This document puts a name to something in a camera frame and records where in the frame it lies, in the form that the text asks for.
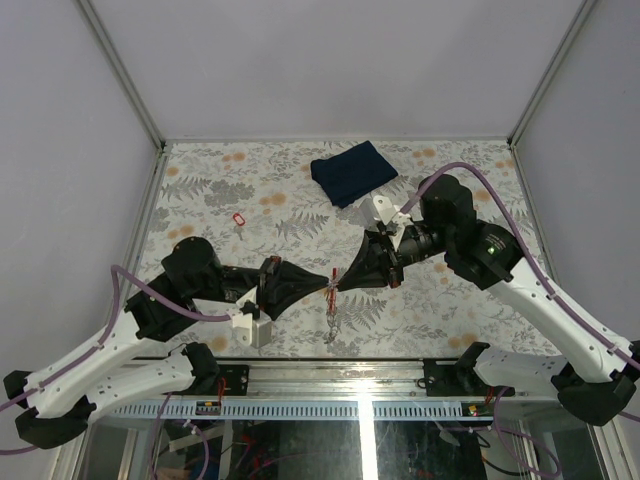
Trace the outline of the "steel key holder red handle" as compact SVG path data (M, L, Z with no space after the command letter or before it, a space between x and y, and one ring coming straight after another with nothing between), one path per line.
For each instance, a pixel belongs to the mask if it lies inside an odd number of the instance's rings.
M324 340L326 344L333 343L340 331L340 325L337 320L338 274L339 269L333 267L325 293L325 299L327 301L326 323L328 327L328 332Z

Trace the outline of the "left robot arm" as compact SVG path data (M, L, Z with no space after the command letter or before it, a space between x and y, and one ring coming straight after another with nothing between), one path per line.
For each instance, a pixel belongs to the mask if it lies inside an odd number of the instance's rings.
M60 360L4 378L6 404L22 409L15 426L29 450L61 446L101 417L149 396L212 392L220 368L204 343L192 341L147 366L120 369L198 322L227 323L240 343L260 348L271 341L280 314L329 284L278 256L257 269L225 266L212 244L196 236L176 244L161 265L149 283L112 266L112 277L125 277L137 293L116 300L107 324Z

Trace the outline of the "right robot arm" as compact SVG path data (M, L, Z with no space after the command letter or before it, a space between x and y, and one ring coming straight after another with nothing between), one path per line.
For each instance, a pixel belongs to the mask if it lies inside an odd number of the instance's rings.
M556 399L594 426L621 414L637 390L639 344L596 320L535 268L513 233L478 219L471 191L455 177L428 177L421 184L426 190L418 220L385 196L360 204L363 241L338 290L397 288L405 268L443 255L456 276L511 306L559 353L521 354L474 342L437 376L442 394L509 387Z

